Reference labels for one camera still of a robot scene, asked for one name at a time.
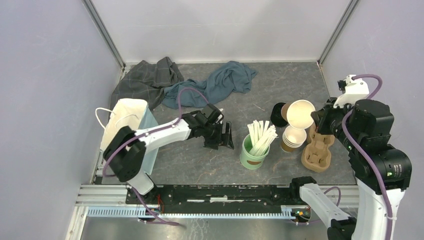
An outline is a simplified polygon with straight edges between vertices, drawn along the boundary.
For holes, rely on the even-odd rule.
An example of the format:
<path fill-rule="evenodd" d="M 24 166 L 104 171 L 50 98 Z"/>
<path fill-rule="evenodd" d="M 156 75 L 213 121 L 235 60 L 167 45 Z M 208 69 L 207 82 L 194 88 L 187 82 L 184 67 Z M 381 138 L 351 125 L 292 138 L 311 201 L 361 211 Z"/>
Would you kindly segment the stack of paper cups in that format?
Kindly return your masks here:
<path fill-rule="evenodd" d="M 307 133 L 305 129 L 296 129 L 289 125 L 282 134 L 281 149 L 287 153 L 293 152 L 303 145 L 306 138 Z"/>

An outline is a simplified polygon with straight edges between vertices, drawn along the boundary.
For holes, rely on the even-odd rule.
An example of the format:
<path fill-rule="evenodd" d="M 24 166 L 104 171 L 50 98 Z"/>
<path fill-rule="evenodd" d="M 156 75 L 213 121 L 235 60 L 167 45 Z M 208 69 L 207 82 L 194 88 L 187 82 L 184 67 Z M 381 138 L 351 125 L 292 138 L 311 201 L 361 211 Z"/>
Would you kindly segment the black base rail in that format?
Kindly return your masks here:
<path fill-rule="evenodd" d="M 165 214 L 276 214 L 281 206 L 305 206 L 288 185 L 158 185 L 142 196 Z"/>

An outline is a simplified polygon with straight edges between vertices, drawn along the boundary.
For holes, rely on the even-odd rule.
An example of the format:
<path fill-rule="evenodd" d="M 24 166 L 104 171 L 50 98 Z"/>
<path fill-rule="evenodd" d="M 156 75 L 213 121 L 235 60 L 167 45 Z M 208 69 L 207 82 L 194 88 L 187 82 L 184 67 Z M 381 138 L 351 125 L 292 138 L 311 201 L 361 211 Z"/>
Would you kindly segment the grey checked cloth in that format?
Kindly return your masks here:
<path fill-rule="evenodd" d="M 153 110 L 164 99 L 165 88 L 184 80 L 177 64 L 168 56 L 157 63 L 143 60 L 119 81 L 111 94 L 109 108 L 113 109 L 120 99 L 141 99 Z"/>

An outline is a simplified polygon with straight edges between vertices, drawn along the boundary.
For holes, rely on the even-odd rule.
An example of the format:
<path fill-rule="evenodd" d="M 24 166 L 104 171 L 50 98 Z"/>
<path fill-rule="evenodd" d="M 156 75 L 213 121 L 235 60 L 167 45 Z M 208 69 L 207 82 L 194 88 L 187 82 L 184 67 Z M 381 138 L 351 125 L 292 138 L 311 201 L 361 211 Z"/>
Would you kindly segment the green cup holding straws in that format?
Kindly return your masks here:
<path fill-rule="evenodd" d="M 255 156 L 251 155 L 250 151 L 253 148 L 252 140 L 250 135 L 248 134 L 241 144 L 241 152 L 239 155 L 240 163 L 249 170 L 256 170 L 262 166 L 266 156 L 270 152 L 270 147 L 266 149 L 263 155 Z"/>

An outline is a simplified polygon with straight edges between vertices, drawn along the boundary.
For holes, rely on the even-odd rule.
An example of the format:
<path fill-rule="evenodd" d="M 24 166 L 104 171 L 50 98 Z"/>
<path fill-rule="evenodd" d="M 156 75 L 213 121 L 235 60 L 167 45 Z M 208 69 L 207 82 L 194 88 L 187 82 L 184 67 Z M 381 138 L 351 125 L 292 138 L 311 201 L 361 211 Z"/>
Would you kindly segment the brown paper coffee cup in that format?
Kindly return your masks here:
<path fill-rule="evenodd" d="M 315 106 L 310 101 L 300 99 L 284 104 L 280 112 L 282 118 L 291 127 L 305 130 L 314 123 L 311 113 L 315 110 Z"/>

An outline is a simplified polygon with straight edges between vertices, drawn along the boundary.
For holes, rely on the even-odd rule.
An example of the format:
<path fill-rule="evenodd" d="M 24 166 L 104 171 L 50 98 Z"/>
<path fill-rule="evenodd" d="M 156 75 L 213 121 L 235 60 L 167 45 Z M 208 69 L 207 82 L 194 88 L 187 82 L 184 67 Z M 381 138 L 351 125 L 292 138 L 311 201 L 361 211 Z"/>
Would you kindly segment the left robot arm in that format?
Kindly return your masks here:
<path fill-rule="evenodd" d="M 124 126 L 103 151 L 104 167 L 110 168 L 121 183 L 129 184 L 145 204 L 151 204 L 157 190 L 142 168 L 145 156 L 168 144 L 198 137 L 204 139 L 205 148 L 233 150 L 232 124 L 223 119 L 222 112 L 209 103 L 202 110 L 180 114 L 174 121 L 144 130 Z"/>

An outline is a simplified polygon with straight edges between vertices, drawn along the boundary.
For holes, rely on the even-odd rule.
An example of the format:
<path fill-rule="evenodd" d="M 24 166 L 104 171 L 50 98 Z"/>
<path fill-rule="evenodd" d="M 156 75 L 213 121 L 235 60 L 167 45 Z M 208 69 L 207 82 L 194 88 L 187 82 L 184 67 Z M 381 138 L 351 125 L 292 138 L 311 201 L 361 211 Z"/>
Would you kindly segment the stack of black lids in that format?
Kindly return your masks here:
<path fill-rule="evenodd" d="M 283 118 L 281 112 L 285 104 L 285 102 L 278 102 L 272 109 L 270 121 L 275 127 L 283 128 L 288 125 L 288 122 Z"/>

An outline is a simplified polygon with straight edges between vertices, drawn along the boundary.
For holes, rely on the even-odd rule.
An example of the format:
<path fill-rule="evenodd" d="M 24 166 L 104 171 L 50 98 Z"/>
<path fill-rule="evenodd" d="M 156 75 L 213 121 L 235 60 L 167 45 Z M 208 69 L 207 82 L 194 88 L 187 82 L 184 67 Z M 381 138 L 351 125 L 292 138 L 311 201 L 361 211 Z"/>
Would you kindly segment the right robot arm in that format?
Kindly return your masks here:
<path fill-rule="evenodd" d="M 390 240 L 412 175 L 408 156 L 389 144 L 394 116 L 377 100 L 360 99 L 344 107 L 335 103 L 330 98 L 311 117 L 317 133 L 333 135 L 348 150 L 359 191 L 357 217 L 336 206 L 310 176 L 291 181 L 289 199 L 308 204 L 330 240 Z"/>

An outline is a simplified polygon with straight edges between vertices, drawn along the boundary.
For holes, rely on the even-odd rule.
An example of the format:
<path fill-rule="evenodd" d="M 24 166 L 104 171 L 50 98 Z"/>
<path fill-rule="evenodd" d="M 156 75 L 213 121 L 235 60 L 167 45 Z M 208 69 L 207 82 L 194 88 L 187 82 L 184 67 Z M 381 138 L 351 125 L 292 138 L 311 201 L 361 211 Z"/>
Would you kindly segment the light blue paper bag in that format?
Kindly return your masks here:
<path fill-rule="evenodd" d="M 103 124 L 100 120 L 98 116 L 99 110 L 110 113 L 107 124 Z M 148 107 L 148 102 L 142 99 L 119 99 L 113 109 L 96 108 L 95 116 L 103 128 L 103 136 L 100 143 L 101 151 L 106 150 L 106 147 L 122 127 L 129 126 L 132 130 L 144 130 L 158 126 L 158 122 Z"/>

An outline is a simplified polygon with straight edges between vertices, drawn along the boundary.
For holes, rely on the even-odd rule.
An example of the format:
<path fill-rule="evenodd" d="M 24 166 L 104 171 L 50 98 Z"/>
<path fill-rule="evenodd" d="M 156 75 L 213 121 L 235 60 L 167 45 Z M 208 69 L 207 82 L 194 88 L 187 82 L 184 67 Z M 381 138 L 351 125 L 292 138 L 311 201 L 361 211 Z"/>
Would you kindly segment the bundle of wrapped straws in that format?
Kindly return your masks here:
<path fill-rule="evenodd" d="M 247 124 L 247 128 L 252 143 L 249 154 L 255 157 L 263 156 L 271 143 L 278 137 L 276 127 L 269 120 L 254 120 Z"/>

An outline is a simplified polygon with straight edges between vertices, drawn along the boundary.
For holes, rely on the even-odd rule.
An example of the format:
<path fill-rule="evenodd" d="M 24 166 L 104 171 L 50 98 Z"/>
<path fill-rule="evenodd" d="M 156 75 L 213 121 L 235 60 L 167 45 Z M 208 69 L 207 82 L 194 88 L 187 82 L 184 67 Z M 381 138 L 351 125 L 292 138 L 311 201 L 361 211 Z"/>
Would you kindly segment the brown pulp cup carrier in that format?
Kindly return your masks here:
<path fill-rule="evenodd" d="M 317 133 L 316 125 L 313 123 L 308 129 L 307 145 L 301 155 L 303 166 L 316 173 L 326 171 L 331 164 L 330 147 L 335 143 L 335 140 L 334 135 Z"/>

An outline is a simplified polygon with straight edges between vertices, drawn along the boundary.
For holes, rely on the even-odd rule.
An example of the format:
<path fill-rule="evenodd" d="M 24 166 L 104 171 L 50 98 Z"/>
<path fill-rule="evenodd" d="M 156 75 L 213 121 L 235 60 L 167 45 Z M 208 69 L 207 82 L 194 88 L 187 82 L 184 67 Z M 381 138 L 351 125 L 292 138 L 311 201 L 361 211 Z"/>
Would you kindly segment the blue-grey cloth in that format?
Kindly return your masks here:
<path fill-rule="evenodd" d="M 164 89 L 162 104 L 172 109 L 178 109 L 178 102 L 185 107 L 203 108 L 217 104 L 231 93 L 248 93 L 257 71 L 248 65 L 229 61 L 215 71 L 206 80 L 188 79 Z"/>

